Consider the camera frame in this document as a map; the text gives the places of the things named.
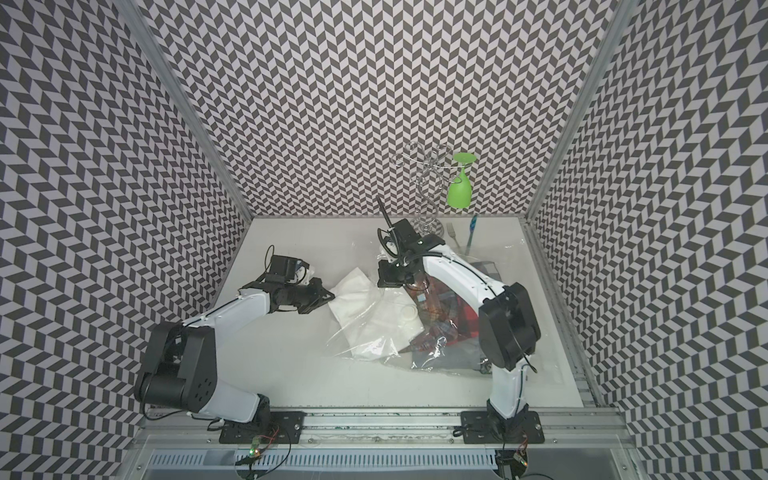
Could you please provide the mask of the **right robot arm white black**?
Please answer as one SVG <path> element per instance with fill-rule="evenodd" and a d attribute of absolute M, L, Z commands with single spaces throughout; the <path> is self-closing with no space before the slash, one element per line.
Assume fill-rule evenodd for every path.
<path fill-rule="evenodd" d="M 378 286 L 399 288 L 425 274 L 446 285 L 478 316 L 479 346 L 491 363 L 488 406 L 507 421 L 524 409 L 525 381 L 534 372 L 530 357 L 542 337 L 532 301 L 521 283 L 504 284 L 482 273 L 450 247 L 380 259 Z"/>

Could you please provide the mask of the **white shirt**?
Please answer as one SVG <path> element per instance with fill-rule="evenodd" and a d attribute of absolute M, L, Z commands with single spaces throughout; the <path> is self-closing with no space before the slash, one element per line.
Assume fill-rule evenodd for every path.
<path fill-rule="evenodd" d="M 402 288 L 379 288 L 356 268 L 333 289 L 338 330 L 327 346 L 355 360 L 398 357 L 424 332 L 416 303 Z"/>

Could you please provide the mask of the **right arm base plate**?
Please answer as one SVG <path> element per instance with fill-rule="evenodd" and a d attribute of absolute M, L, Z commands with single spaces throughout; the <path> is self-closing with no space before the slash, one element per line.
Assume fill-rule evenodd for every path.
<path fill-rule="evenodd" d="M 503 419 L 492 411 L 463 411 L 460 425 L 453 429 L 454 438 L 465 444 L 505 443 L 543 444 L 545 436 L 539 414 L 524 408 L 511 419 Z"/>

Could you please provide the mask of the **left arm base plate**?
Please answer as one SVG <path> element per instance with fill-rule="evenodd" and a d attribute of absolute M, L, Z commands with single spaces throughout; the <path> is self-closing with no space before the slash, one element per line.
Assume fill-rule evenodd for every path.
<path fill-rule="evenodd" d="M 268 418 L 249 423 L 225 421 L 220 430 L 220 444 L 251 444 L 254 439 L 273 444 L 296 444 L 301 437 L 306 413 L 299 410 L 271 412 Z"/>

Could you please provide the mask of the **clear vacuum bag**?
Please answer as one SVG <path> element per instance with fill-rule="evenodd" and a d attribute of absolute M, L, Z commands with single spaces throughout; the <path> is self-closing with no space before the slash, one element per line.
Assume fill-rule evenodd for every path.
<path fill-rule="evenodd" d="M 492 275 L 493 264 L 464 257 L 434 235 L 394 232 L 372 276 L 356 268 L 334 288 L 335 355 L 417 371 L 548 376 L 538 313 L 526 284 Z"/>

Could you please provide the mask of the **multicolour plaid shirt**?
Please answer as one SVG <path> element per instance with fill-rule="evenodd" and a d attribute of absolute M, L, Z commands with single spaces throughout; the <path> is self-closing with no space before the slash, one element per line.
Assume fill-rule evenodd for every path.
<path fill-rule="evenodd" d="M 423 331 L 403 352 L 442 352 L 455 345 L 479 349 L 478 314 L 456 292 L 432 277 L 405 290 L 416 304 Z"/>

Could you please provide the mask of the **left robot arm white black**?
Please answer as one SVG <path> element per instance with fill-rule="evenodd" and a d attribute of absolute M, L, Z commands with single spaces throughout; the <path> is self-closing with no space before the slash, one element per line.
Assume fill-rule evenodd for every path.
<path fill-rule="evenodd" d="M 250 322 L 284 306 L 308 314 L 335 299 L 322 280 L 306 284 L 254 280 L 221 307 L 152 330 L 134 385 L 140 412 L 149 405 L 250 423 L 267 398 L 219 378 L 218 350 Z"/>

